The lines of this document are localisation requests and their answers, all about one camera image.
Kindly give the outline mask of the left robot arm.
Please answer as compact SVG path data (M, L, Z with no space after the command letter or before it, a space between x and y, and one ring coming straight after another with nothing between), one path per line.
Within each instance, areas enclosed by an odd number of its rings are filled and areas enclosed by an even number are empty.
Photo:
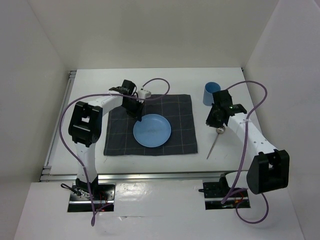
M143 88L135 92L135 89L132 81L124 80L121 86L110 88L95 100L75 103L68 134L74 142L75 156L79 162L75 184L88 200L99 195L95 152L102 134L103 116L115 108L123 107L129 116L141 121L145 99L151 96L151 92Z

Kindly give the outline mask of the metal spoon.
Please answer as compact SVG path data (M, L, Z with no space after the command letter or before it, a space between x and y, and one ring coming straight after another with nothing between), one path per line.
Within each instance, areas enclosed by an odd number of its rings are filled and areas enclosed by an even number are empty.
M219 136L223 135L225 133L226 127L225 126L218 127L218 128L215 129L215 131L216 131L216 137L215 137L215 139L213 141L213 144L212 144L212 146L211 146L211 148L210 148L210 150L209 150L209 152L207 154L207 157L206 157L207 160L209 159L209 157L210 157L210 155L211 155L211 153L212 153L212 151L213 151L213 149L214 149L214 147L215 147L215 145L217 143L217 140L218 140Z

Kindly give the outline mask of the blue plastic plate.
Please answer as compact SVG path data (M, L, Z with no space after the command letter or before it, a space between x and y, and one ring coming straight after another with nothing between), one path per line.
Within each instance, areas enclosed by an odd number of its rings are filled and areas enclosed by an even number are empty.
M171 124L159 114L144 115L133 126L135 140L146 148L162 146L169 140L171 133Z

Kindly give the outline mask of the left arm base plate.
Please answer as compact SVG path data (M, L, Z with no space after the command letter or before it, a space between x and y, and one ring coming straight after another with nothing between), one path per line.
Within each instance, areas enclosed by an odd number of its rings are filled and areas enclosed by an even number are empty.
M72 186L64 186L70 190L68 213L85 213L91 212L91 199L88 192L80 190L75 184ZM93 193L93 205L95 210L100 212L113 212L115 199L115 184L101 184Z

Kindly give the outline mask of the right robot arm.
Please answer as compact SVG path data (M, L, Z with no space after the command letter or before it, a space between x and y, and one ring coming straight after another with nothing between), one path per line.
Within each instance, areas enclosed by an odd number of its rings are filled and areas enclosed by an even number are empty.
M245 177L248 189L255 195L278 189L289 184L290 156L286 150L278 150L250 120L241 104L233 104L228 90L214 92L206 125L221 135L225 130L233 132L245 147L245 156L252 158Z

